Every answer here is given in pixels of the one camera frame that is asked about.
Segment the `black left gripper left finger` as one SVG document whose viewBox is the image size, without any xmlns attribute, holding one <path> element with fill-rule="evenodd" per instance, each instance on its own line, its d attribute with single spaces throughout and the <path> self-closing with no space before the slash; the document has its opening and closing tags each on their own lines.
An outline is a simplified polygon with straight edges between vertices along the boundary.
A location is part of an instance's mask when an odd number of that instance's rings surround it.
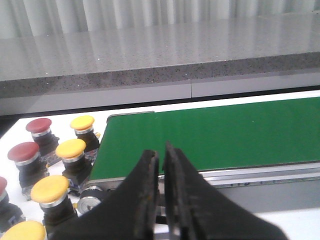
<svg viewBox="0 0 320 240">
<path fill-rule="evenodd" d="M 158 203 L 159 158 L 144 150 L 126 179 L 100 204 L 62 224 L 53 240 L 152 240 Z"/>
</svg>

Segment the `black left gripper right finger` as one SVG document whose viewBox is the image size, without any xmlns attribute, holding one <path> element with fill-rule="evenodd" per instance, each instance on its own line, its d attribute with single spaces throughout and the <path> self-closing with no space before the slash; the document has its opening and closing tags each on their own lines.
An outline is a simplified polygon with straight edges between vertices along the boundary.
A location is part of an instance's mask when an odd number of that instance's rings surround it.
<svg viewBox="0 0 320 240">
<path fill-rule="evenodd" d="M 271 224 L 211 186 L 179 148 L 166 143 L 165 213 L 171 240 L 285 240 Z"/>
</svg>

